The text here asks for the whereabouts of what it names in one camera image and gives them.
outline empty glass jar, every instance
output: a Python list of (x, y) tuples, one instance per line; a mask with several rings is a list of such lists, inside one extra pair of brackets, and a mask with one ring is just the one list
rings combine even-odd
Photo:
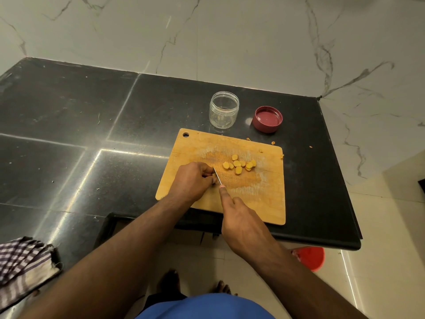
[(239, 99), (229, 92), (215, 93), (210, 102), (210, 122), (219, 129), (230, 128), (236, 121)]

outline left hand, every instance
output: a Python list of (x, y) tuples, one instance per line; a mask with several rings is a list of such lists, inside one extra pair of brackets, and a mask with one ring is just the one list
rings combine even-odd
[(212, 176), (213, 172), (214, 169), (204, 162), (181, 165), (168, 195), (193, 204), (201, 199), (213, 183), (217, 182), (217, 177)]

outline maroon lid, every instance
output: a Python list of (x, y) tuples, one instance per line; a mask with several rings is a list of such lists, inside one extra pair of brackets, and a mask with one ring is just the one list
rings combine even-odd
[(255, 111), (252, 123), (255, 128), (264, 133), (273, 133), (283, 121), (282, 114), (274, 107), (260, 106)]

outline hand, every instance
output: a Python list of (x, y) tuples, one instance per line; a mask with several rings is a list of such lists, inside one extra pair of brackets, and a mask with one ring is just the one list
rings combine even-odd
[(239, 197), (232, 199), (224, 185), (219, 191), (224, 213), (221, 233), (233, 252), (252, 263), (265, 253), (280, 249), (255, 210), (248, 208)]
[(213, 172), (214, 169), (204, 162), (181, 165), (168, 195), (192, 205), (201, 199), (213, 183), (217, 182), (217, 177), (212, 176)]

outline towel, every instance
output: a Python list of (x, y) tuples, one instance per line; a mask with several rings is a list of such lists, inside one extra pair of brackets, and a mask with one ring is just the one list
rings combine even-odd
[(0, 313), (60, 273), (61, 265), (52, 261), (55, 252), (32, 237), (0, 244)]

